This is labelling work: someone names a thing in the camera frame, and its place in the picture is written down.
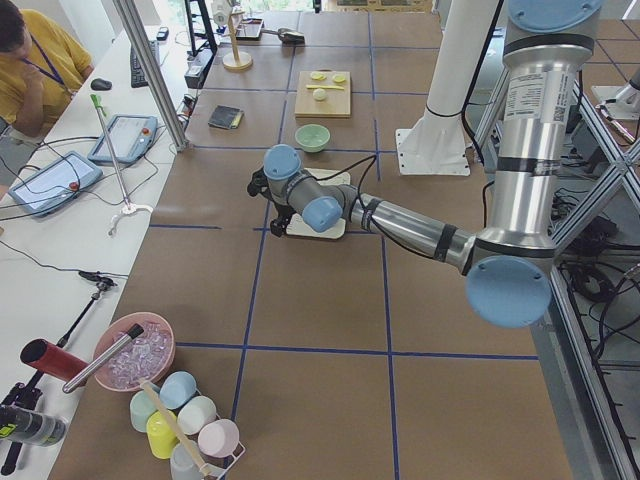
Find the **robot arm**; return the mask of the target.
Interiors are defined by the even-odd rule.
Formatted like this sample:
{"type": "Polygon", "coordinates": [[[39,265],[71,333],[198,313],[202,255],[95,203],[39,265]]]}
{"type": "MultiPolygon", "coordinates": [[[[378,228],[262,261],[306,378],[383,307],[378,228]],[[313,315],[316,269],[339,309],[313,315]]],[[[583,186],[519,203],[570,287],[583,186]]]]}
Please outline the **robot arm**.
{"type": "Polygon", "coordinates": [[[275,235],[299,215],[323,232],[339,220],[386,236],[410,252],[455,266],[472,309],[505,328],[539,321],[551,300],[548,275],[556,246],[548,233],[570,98],[592,56],[598,1],[455,1],[423,115],[397,143],[404,175],[462,174],[464,110],[495,24],[506,14],[502,61],[508,72],[491,211],[486,226],[456,226],[365,194],[357,186],[321,184],[286,144],[271,147],[248,185],[278,212],[275,235]]]}

